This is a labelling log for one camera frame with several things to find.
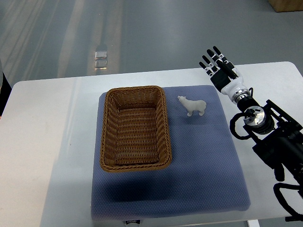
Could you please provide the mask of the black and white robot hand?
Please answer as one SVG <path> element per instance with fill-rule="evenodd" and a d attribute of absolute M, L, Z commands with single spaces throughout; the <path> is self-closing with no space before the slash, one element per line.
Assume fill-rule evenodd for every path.
<path fill-rule="evenodd" d="M 243 84 L 241 73 L 216 46 L 208 49 L 207 54 L 202 56 L 204 62 L 199 62 L 199 65 L 220 93 L 227 95 L 234 103 L 250 95 L 249 89 Z"/>

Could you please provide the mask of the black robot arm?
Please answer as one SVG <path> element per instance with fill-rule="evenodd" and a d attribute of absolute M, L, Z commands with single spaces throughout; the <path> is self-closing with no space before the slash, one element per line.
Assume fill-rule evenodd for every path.
<path fill-rule="evenodd" d="M 252 97 L 253 89 L 237 91 L 232 97 L 240 113 L 230 121 L 230 131 L 239 140 L 253 139 L 253 151 L 282 182 L 287 169 L 298 182 L 289 189 L 303 194 L 302 125 L 271 100 L 260 106 Z"/>

